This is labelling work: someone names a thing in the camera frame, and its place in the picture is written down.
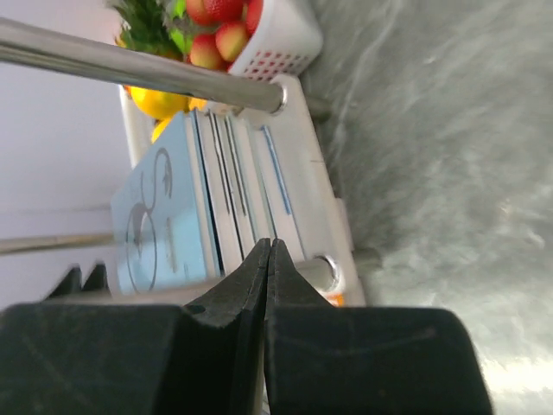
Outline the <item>light blue cat book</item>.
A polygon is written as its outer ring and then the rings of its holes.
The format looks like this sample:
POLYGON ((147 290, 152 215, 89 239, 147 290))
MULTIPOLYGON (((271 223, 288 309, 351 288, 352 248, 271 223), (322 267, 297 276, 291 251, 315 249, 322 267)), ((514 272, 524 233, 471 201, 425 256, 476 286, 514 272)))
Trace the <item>light blue cat book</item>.
POLYGON ((221 275, 192 119, 175 115, 111 200, 124 294, 221 275))

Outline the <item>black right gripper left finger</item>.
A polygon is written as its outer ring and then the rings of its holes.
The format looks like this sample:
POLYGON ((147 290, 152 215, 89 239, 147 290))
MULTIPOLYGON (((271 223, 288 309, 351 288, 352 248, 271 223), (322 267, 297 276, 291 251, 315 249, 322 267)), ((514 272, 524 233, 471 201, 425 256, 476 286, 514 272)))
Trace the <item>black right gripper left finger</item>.
POLYGON ((253 414, 271 243, 186 304, 20 303, 1 315, 4 414, 253 414))

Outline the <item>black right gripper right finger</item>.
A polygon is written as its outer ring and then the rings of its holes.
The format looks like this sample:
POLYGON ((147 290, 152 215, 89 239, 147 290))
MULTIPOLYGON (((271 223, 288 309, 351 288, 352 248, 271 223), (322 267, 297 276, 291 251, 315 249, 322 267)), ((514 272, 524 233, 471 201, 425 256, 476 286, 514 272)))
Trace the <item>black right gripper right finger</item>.
POLYGON ((274 414, 490 414, 474 345, 445 309, 335 307, 275 240, 264 375, 274 414))

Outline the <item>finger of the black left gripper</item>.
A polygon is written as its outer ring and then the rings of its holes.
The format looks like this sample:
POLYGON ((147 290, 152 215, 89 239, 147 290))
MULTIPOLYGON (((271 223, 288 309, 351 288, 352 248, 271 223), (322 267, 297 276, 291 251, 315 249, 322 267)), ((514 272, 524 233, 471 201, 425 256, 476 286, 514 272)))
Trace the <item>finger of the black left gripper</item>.
POLYGON ((79 265, 71 266, 44 300, 67 296, 111 295, 105 263, 96 263, 84 277, 79 265))

